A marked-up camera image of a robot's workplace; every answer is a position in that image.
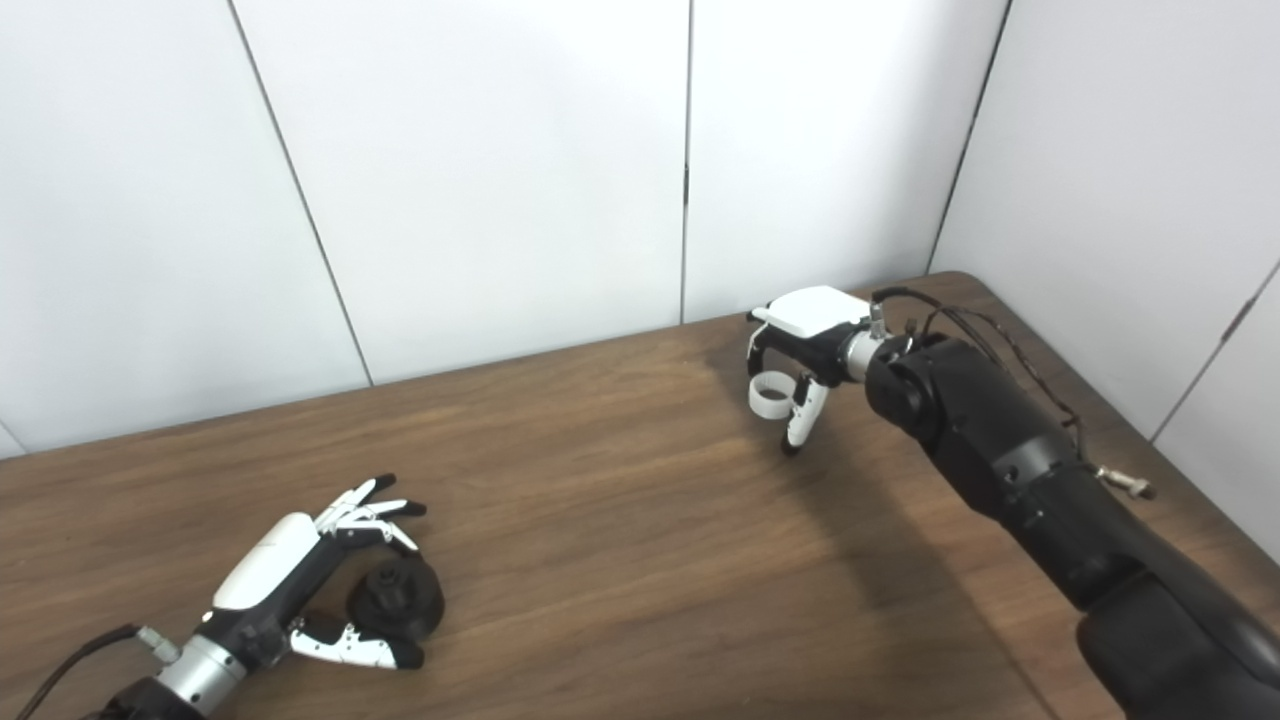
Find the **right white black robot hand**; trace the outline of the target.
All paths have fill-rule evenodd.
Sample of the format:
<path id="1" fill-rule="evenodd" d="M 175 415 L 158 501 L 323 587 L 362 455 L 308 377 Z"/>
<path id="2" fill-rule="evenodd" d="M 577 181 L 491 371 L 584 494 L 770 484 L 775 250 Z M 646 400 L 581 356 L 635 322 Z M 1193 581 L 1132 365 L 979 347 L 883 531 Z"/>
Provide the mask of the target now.
<path id="1" fill-rule="evenodd" d="M 785 420 L 786 456 L 806 445 L 829 396 L 863 383 L 881 342 L 872 337 L 872 305 L 828 286 L 785 293 L 754 307 L 748 340 L 748 405 L 760 418 Z"/>

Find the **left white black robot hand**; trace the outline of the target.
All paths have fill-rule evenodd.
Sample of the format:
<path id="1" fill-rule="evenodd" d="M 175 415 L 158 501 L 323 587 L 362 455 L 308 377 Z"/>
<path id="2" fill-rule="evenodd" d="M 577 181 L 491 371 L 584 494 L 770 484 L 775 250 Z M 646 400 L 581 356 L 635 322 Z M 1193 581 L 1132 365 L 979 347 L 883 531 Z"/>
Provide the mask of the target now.
<path id="1" fill-rule="evenodd" d="M 374 477 L 317 516 L 283 516 L 223 580 L 195 634 L 227 651 L 248 674 L 274 667 L 288 653 L 361 667 L 420 669 L 425 653 L 410 641 L 305 612 L 355 551 L 384 544 L 402 559 L 421 557 L 394 520 L 420 518 L 425 505 L 370 500 L 394 483 L 392 474 Z"/>

